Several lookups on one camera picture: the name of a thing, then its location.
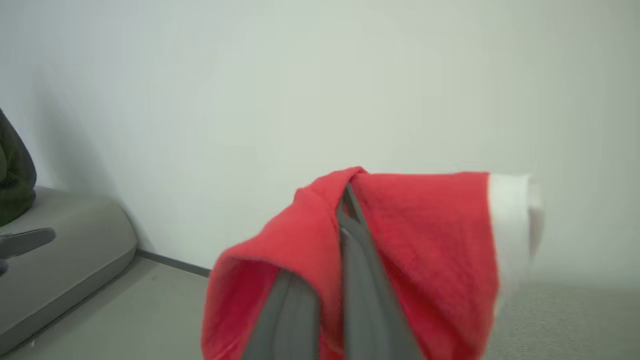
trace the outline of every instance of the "dark green hoodie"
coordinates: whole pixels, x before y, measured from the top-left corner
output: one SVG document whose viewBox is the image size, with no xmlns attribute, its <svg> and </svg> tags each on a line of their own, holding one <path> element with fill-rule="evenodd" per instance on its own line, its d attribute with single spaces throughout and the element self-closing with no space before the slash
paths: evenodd
<svg viewBox="0 0 640 360">
<path fill-rule="evenodd" d="M 27 211 L 36 194 L 31 156 L 0 109 L 0 226 Z"/>
</svg>

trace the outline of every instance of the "white wall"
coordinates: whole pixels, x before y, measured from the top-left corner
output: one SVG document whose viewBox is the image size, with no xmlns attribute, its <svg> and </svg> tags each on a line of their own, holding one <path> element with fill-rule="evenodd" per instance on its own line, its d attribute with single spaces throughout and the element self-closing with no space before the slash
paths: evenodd
<svg viewBox="0 0 640 360">
<path fill-rule="evenodd" d="M 539 279 L 640 287 L 640 2 L 0 2 L 40 184 L 201 266 L 331 170 L 532 172 Z"/>
</svg>

